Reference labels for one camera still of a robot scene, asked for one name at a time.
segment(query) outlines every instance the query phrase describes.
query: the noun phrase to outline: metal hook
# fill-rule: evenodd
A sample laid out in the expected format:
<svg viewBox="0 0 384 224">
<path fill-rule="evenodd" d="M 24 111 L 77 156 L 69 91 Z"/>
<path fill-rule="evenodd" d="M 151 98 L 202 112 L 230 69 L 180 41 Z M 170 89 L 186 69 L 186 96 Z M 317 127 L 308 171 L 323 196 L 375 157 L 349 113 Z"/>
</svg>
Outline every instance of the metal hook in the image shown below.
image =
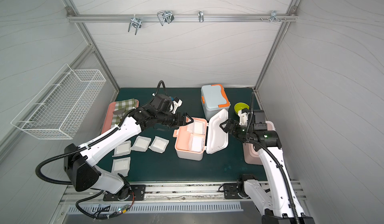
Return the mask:
<svg viewBox="0 0 384 224">
<path fill-rule="evenodd" d="M 199 22 L 203 22 L 204 21 L 204 13 L 203 13 L 203 11 L 199 10 L 198 15 L 199 15 Z"/>
<path fill-rule="evenodd" d="M 137 30 L 139 28 L 141 28 L 141 20 L 136 18 L 136 17 L 131 18 L 131 22 L 129 23 L 129 27 L 128 27 L 128 32 L 129 32 L 129 30 L 131 29 L 132 26 L 134 28 L 136 28 L 136 30 L 135 30 L 135 35 L 136 35 L 137 34 Z"/>
<path fill-rule="evenodd" d="M 164 23 L 167 21 L 168 24 L 170 24 L 175 17 L 173 16 L 173 13 L 171 10 L 162 10 L 157 13 L 157 18 L 160 21 L 160 24 L 163 26 Z"/>
<path fill-rule="evenodd" d="M 270 21 L 270 22 L 273 22 L 273 21 L 281 21 L 281 19 L 277 19 L 277 17 L 276 17 L 276 11 L 274 10 L 274 11 L 272 11 L 272 13 L 271 13 L 271 17 L 270 18 L 268 18 L 268 20 Z"/>
</svg>

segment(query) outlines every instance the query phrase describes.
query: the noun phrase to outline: black mounting plate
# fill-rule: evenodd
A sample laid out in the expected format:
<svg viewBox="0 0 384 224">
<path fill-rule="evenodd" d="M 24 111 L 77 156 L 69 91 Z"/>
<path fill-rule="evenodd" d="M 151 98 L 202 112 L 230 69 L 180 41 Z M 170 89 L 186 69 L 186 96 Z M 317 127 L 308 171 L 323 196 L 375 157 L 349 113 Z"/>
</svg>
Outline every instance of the black mounting plate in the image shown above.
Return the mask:
<svg viewBox="0 0 384 224">
<path fill-rule="evenodd" d="M 236 183 L 224 183 L 223 189 L 225 199 L 243 199 L 238 195 Z"/>
<path fill-rule="evenodd" d="M 135 201 L 144 200 L 145 185 L 131 185 L 133 194 L 135 195 Z M 112 193 L 105 193 L 103 201 L 118 201 L 118 197 Z M 129 196 L 125 201 L 132 201 L 132 195 Z"/>
</svg>

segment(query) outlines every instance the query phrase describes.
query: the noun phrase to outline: sterile pad package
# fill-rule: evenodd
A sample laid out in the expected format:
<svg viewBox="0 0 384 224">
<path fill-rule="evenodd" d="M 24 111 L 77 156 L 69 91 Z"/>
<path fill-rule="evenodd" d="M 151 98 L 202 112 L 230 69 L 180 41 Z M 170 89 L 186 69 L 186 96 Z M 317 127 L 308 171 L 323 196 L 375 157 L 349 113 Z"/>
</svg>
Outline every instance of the sterile pad package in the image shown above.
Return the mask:
<svg viewBox="0 0 384 224">
<path fill-rule="evenodd" d="M 123 176 L 128 176 L 129 165 L 131 164 L 131 158 L 120 158 L 114 159 L 112 164 L 112 173 L 113 174 L 122 174 Z"/>
<path fill-rule="evenodd" d="M 190 135 L 189 150 L 194 152 L 201 152 L 204 148 L 205 138 L 203 136 Z"/>
<path fill-rule="evenodd" d="M 125 156 L 131 153 L 131 141 L 125 141 L 115 148 L 113 157 Z"/>
<path fill-rule="evenodd" d="M 151 143 L 151 138 L 144 136 L 137 136 L 135 143 L 131 147 L 131 151 L 142 151 L 145 152 L 148 149 L 149 144 Z"/>
<path fill-rule="evenodd" d="M 187 131 L 194 134 L 205 135 L 206 125 L 203 121 L 194 120 L 187 125 Z"/>
<path fill-rule="evenodd" d="M 163 153 L 166 150 L 168 143 L 169 140 L 155 136 L 155 139 L 153 140 L 149 149 L 158 153 Z"/>
</svg>

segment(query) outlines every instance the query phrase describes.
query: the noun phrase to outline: robotic arm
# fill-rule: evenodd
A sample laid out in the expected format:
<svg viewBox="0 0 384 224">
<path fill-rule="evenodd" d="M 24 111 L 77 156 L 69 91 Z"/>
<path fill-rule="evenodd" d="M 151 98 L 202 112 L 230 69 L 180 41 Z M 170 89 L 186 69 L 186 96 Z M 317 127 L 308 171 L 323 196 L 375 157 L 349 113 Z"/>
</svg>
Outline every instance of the robotic arm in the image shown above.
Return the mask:
<svg viewBox="0 0 384 224">
<path fill-rule="evenodd" d="M 262 189 L 254 175 L 242 175 L 238 180 L 238 193 L 252 199 L 258 211 L 263 215 L 263 224 L 314 224 L 312 217 L 304 215 L 283 161 L 283 150 L 276 131 L 268 131 L 263 110 L 253 110 L 253 93 L 251 110 L 247 112 L 245 125 L 228 119 L 220 127 L 243 143 L 253 144 L 263 163 L 269 183 L 271 197 Z"/>
<path fill-rule="evenodd" d="M 156 124 L 179 127 L 193 122 L 187 113 L 176 111 L 182 101 L 177 97 L 168 97 L 165 87 L 165 95 L 157 94 L 161 83 L 164 87 L 163 81 L 160 81 L 148 103 L 127 112 L 118 125 L 102 135 L 78 147 L 70 144 L 65 148 L 65 154 L 43 161 L 36 167 L 36 175 L 50 183 L 73 184 L 76 191 L 94 188 L 114 194 L 118 200 L 127 199 L 132 192 L 127 180 L 121 174 L 116 175 L 99 168 L 97 163 L 125 140 Z M 60 158 L 64 158 L 64 171 L 70 182 L 54 180 L 41 173 L 44 165 Z"/>
</svg>

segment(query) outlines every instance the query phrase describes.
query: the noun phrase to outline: pink tray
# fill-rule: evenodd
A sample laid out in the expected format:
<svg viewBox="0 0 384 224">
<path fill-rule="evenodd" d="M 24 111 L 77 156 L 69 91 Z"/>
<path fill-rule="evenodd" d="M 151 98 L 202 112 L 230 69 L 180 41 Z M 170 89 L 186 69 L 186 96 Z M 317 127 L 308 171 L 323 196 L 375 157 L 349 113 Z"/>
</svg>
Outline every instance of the pink tray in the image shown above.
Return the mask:
<svg viewBox="0 0 384 224">
<path fill-rule="evenodd" d="M 135 99 L 135 101 L 136 101 L 136 108 L 138 108 L 139 107 L 139 100 Z M 107 115 L 105 116 L 105 120 L 104 120 L 103 129 L 101 131 L 101 134 L 103 134 L 104 132 L 111 129 L 113 112 L 115 111 L 115 106 L 116 106 L 116 102 L 112 102 L 111 104 L 109 104 Z"/>
</svg>

